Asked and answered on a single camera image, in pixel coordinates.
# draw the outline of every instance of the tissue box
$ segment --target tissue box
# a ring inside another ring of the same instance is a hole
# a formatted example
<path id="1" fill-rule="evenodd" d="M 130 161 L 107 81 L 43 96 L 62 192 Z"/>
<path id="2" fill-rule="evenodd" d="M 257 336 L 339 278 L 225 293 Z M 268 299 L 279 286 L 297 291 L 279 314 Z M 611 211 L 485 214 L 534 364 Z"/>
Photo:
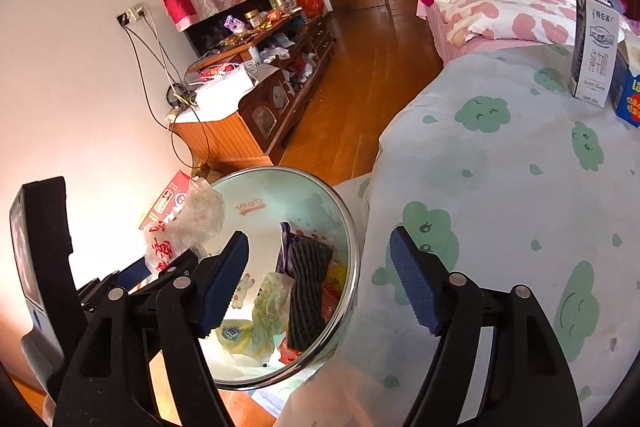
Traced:
<path id="1" fill-rule="evenodd" d="M 576 16 L 569 87 L 575 98 L 604 107 L 616 63 L 620 15 L 597 0 L 577 0 Z"/>
<path id="2" fill-rule="evenodd" d="M 634 55 L 640 55 L 640 38 L 627 34 L 625 44 L 618 50 L 610 94 L 616 115 L 631 125 L 639 127 L 640 63 L 638 58 L 640 56 Z"/>

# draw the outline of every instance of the cabinet drawer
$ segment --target cabinet drawer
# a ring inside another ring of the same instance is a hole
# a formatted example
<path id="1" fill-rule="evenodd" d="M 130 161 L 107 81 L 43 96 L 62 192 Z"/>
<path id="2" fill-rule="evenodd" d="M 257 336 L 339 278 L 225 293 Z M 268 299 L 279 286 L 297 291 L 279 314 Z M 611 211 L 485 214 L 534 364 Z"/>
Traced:
<path id="1" fill-rule="evenodd" d="M 334 42 L 334 36 L 332 36 L 331 33 L 326 32 L 324 34 L 324 37 L 318 42 L 318 45 L 316 46 L 316 55 L 318 55 L 318 61 L 324 58 L 327 51 Z"/>
<path id="2" fill-rule="evenodd" d="M 328 32 L 329 30 L 327 29 L 327 27 L 324 25 L 323 22 L 318 23 L 315 28 L 310 30 L 309 38 L 311 38 L 311 43 L 313 44 L 313 47 L 317 48 L 320 41 L 324 39 L 324 37 L 327 35 Z"/>

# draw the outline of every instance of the cloud pattern bed sheet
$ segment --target cloud pattern bed sheet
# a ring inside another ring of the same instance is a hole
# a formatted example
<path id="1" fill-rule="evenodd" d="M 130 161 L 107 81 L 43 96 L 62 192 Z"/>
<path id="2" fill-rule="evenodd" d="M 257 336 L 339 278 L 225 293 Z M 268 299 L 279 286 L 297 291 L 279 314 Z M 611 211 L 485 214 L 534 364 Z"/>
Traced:
<path id="1" fill-rule="evenodd" d="M 390 260 L 401 223 L 482 287 L 530 286 L 585 425 L 609 400 L 640 348 L 640 132 L 610 105 L 568 93 L 571 58 L 571 48 L 540 45 L 467 55 L 389 124 L 372 175 L 340 188 L 359 189 L 352 212 L 366 225 L 346 336 L 277 425 L 402 425 L 438 341 Z M 481 337 L 477 367 L 490 343 Z M 461 421 L 474 416 L 483 379 L 474 373 Z"/>

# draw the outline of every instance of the metal screw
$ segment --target metal screw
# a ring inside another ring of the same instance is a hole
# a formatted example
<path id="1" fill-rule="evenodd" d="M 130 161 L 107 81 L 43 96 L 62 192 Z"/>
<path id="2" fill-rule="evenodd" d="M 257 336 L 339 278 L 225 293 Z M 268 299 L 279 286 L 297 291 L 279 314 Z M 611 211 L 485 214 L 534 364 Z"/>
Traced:
<path id="1" fill-rule="evenodd" d="M 109 292 L 107 296 L 110 301 L 117 301 L 118 299 L 122 298 L 123 295 L 124 290 L 122 288 L 114 288 Z"/>
<path id="2" fill-rule="evenodd" d="M 528 299 L 531 296 L 531 290 L 526 286 L 516 286 L 516 295 L 521 299 Z"/>
<path id="3" fill-rule="evenodd" d="M 187 288 L 187 286 L 190 284 L 191 279 L 189 279 L 188 277 L 178 277 L 178 279 L 174 280 L 174 287 L 178 288 L 178 290 Z"/>
<path id="4" fill-rule="evenodd" d="M 462 273 L 452 273 L 449 275 L 449 282 L 453 286 L 464 286 L 466 284 L 466 277 Z"/>

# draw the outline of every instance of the green cloud print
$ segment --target green cloud print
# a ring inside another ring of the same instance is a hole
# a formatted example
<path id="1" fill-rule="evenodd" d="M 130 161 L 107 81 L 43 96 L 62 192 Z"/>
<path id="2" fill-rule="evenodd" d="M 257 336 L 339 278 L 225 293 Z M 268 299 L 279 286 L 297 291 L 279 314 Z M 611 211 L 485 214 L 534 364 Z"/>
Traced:
<path id="1" fill-rule="evenodd" d="M 566 359 L 573 362 L 580 355 L 584 340 L 596 330 L 600 305 L 593 296 L 593 267 L 581 261 L 574 268 L 558 304 L 554 331 Z"/>
<path id="2" fill-rule="evenodd" d="M 371 178 L 367 178 L 360 184 L 360 188 L 358 189 L 358 197 L 360 199 L 364 197 L 364 193 L 366 192 L 367 187 L 369 187 L 370 182 L 371 182 Z"/>
<path id="3" fill-rule="evenodd" d="M 469 131 L 496 132 L 511 121 L 511 114 L 503 99 L 475 96 L 456 113 L 456 121 Z"/>
<path id="4" fill-rule="evenodd" d="M 569 50 L 567 48 L 565 48 L 564 46 L 561 46 L 560 44 L 553 44 L 551 46 L 549 46 L 553 51 L 555 51 L 556 53 L 562 55 L 562 57 L 568 57 L 569 56 Z"/>
<path id="5" fill-rule="evenodd" d="M 582 122 L 576 122 L 571 131 L 575 155 L 580 167 L 586 171 L 597 171 L 604 163 L 604 152 L 598 144 L 598 135 Z"/>
<path id="6" fill-rule="evenodd" d="M 409 304 L 409 299 L 406 297 L 406 293 L 404 293 L 404 288 L 402 288 L 402 283 L 398 277 L 396 267 L 394 267 L 394 263 L 391 261 L 391 250 L 389 250 L 388 244 L 386 245 L 385 267 L 378 268 L 373 272 L 371 282 L 376 286 L 385 286 L 390 284 L 395 290 L 394 299 L 396 304 L 401 306 L 407 306 L 407 304 Z"/>
<path id="7" fill-rule="evenodd" d="M 436 254 L 448 271 L 453 270 L 460 244 L 451 232 L 451 218 L 446 210 L 427 210 L 420 201 L 412 201 L 404 206 L 402 223 L 420 250 Z"/>
<path id="8" fill-rule="evenodd" d="M 564 92 L 564 86 L 560 82 L 562 75 L 560 71 L 554 68 L 543 68 L 533 75 L 533 80 L 536 84 L 544 87 L 549 91 Z"/>
<path id="9" fill-rule="evenodd" d="M 416 246 L 424 251 L 436 254 L 447 270 L 452 271 L 460 255 L 458 238 L 451 232 L 451 218 L 446 210 L 440 208 L 427 210 L 420 201 L 406 204 L 402 211 L 402 223 L 406 231 L 414 240 Z M 391 261 L 391 251 L 386 246 L 385 266 L 378 268 L 371 276 L 371 282 L 376 286 L 390 284 L 394 287 L 396 304 L 407 306 L 406 297 L 398 272 Z"/>

